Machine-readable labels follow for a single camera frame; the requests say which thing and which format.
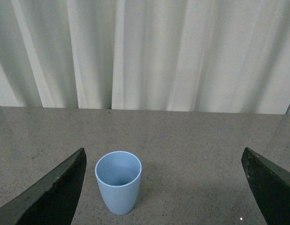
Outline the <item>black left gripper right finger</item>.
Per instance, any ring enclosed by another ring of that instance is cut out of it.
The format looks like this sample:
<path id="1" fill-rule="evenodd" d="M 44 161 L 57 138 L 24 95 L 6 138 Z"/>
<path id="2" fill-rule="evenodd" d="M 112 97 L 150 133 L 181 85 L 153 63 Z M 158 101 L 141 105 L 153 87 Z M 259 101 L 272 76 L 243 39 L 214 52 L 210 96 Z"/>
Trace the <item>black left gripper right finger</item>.
<path id="1" fill-rule="evenodd" d="M 268 225 L 290 225 L 290 172 L 246 147 L 242 167 Z"/>

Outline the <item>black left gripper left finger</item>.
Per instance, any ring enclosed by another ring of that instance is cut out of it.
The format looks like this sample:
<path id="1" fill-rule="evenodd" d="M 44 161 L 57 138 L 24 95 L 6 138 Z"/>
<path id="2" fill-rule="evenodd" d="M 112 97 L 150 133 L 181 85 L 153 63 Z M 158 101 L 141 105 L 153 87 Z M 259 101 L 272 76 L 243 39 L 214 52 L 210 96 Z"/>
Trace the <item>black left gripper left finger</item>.
<path id="1" fill-rule="evenodd" d="M 82 191 L 87 156 L 80 148 L 0 208 L 0 225 L 69 225 Z"/>

